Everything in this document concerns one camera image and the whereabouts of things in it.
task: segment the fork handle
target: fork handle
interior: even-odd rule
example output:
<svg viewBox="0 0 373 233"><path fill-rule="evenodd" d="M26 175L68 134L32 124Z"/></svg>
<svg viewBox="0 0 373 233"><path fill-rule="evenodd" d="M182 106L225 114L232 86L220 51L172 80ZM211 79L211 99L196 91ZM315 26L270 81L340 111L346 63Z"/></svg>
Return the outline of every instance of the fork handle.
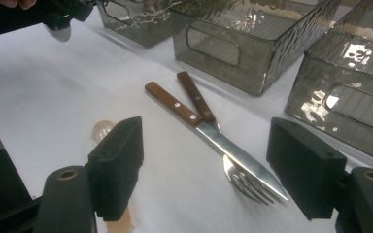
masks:
<svg viewBox="0 0 373 233"><path fill-rule="evenodd" d="M155 82L146 84L145 90L190 126L196 127L202 121L201 116L197 115Z"/></svg>
<svg viewBox="0 0 373 233"><path fill-rule="evenodd" d="M208 106L207 102L205 102L204 97L202 97L201 92L199 92L195 83L193 83L193 80L190 77L189 73L187 71L183 71L178 73L177 77L187 95L195 105L195 108L204 118L204 121L214 122L216 120L214 114L211 112L210 107Z"/></svg>

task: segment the white tablecloth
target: white tablecloth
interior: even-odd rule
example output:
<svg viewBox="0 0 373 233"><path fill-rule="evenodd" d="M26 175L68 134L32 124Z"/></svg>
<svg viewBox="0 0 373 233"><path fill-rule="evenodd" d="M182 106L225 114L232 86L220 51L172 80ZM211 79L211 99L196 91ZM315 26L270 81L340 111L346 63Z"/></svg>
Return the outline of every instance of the white tablecloth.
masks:
<svg viewBox="0 0 373 233"><path fill-rule="evenodd" d="M333 218L308 221L291 198L258 205L235 190L221 157L144 90L155 81L191 106L176 79L187 70L225 136L265 161L271 117L284 117L300 57L261 97L248 95L174 58L168 39L144 49L105 29L94 10L72 23L62 44L42 24L0 35L0 138L31 196L53 171L85 165L101 120L143 119L145 161L130 200L134 233L335 232ZM309 128L350 156L347 169L373 159ZM99 232L106 227L98 219Z"/></svg>

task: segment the knife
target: knife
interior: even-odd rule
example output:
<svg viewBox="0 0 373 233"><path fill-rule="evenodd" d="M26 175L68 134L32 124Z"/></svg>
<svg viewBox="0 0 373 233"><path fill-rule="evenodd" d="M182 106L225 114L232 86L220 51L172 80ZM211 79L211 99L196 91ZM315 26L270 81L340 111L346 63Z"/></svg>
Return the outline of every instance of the knife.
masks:
<svg viewBox="0 0 373 233"><path fill-rule="evenodd" d="M190 77L189 73L187 71L180 72L177 74L177 78L180 81L181 85L184 87L186 94L192 100L193 104L198 110L198 113L203 117L204 121L212 124L213 127L218 129L218 131L220 132L220 125L217 123L214 114L212 113L207 102L205 102L205 99L201 95L201 92L199 92L195 83L193 83L193 80Z"/></svg>
<svg viewBox="0 0 373 233"><path fill-rule="evenodd" d="M257 179L264 188L282 199L288 200L283 187L275 179L274 175L256 159L223 136L217 129L205 122L202 116L197 115L155 82L146 84L145 90L158 102L171 110L191 127L195 128L241 169Z"/></svg>

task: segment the clear plastic bin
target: clear plastic bin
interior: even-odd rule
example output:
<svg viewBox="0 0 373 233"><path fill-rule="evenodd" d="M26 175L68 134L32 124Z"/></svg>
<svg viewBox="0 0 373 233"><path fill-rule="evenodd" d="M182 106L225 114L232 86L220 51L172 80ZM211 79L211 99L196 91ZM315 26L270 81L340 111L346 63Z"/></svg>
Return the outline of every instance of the clear plastic bin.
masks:
<svg viewBox="0 0 373 233"><path fill-rule="evenodd" d="M373 0L305 52L286 110L373 156Z"/></svg>
<svg viewBox="0 0 373 233"><path fill-rule="evenodd" d="M97 1L106 28L146 48L172 36L169 8L183 0Z"/></svg>
<svg viewBox="0 0 373 233"><path fill-rule="evenodd" d="M338 0L191 0L171 8L175 56L260 95L325 32Z"/></svg>

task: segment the stainless steel blade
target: stainless steel blade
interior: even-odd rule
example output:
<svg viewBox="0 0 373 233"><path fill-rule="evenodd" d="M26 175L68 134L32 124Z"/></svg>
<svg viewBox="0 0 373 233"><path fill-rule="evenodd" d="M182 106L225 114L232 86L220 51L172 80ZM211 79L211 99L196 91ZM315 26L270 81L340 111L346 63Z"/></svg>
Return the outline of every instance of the stainless steel blade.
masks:
<svg viewBox="0 0 373 233"><path fill-rule="evenodd" d="M264 184L268 189L270 189L270 191L284 200L288 200L283 187L277 181L274 175L272 175L256 159L223 136L212 125L206 122L201 122L196 126L196 129L218 149L226 154L229 159L231 159L249 174L253 175L254 178Z"/></svg>
<svg viewBox="0 0 373 233"><path fill-rule="evenodd" d="M215 128L216 130L218 130L218 132L220 132L222 134L222 132L220 131L220 125L216 122L216 121L213 121L213 122L208 122L213 128Z"/></svg>

